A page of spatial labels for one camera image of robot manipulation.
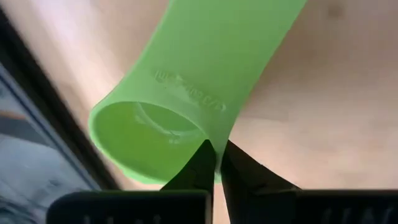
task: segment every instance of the glass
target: glass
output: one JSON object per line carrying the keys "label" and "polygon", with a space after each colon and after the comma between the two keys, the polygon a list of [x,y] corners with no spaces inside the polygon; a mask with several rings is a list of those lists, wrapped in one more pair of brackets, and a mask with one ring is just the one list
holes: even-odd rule
{"label": "glass", "polygon": [[23,103],[23,89],[11,88],[12,82],[0,67],[0,223],[44,223],[56,199],[100,187],[67,147],[53,140],[56,132],[51,136],[43,128],[46,120],[33,115],[35,105]]}

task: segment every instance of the green rubber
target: green rubber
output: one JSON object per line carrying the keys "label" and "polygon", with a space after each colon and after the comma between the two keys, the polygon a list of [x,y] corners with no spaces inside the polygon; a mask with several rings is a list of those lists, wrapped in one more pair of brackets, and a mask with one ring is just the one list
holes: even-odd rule
{"label": "green rubber", "polygon": [[135,66],[91,111],[93,142],[145,184],[168,182],[204,139],[219,165],[239,110],[304,4],[171,1]]}

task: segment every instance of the wooden table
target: wooden table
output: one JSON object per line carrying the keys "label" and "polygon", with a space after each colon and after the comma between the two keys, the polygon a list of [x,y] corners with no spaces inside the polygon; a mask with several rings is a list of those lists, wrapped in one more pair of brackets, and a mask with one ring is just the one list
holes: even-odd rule
{"label": "wooden table", "polygon": [[[137,60],[167,1],[1,4],[85,127],[89,110]],[[231,140],[304,188],[398,187],[397,15],[398,1],[308,0]],[[127,189],[153,187],[112,169]]]}

